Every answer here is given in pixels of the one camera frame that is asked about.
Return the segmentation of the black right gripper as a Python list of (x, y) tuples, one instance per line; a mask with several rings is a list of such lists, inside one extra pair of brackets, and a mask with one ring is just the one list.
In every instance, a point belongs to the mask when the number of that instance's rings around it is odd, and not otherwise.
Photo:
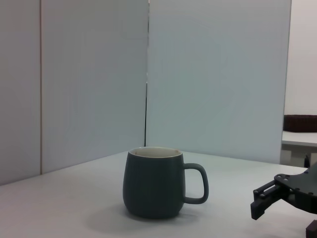
[[(278, 174), (274, 180), (253, 190), (254, 202), (251, 203), (251, 218), (257, 220), (265, 210), (282, 199), (292, 206), (317, 213), (317, 164), (301, 174)], [(306, 238), (317, 238), (317, 220), (306, 227)]]

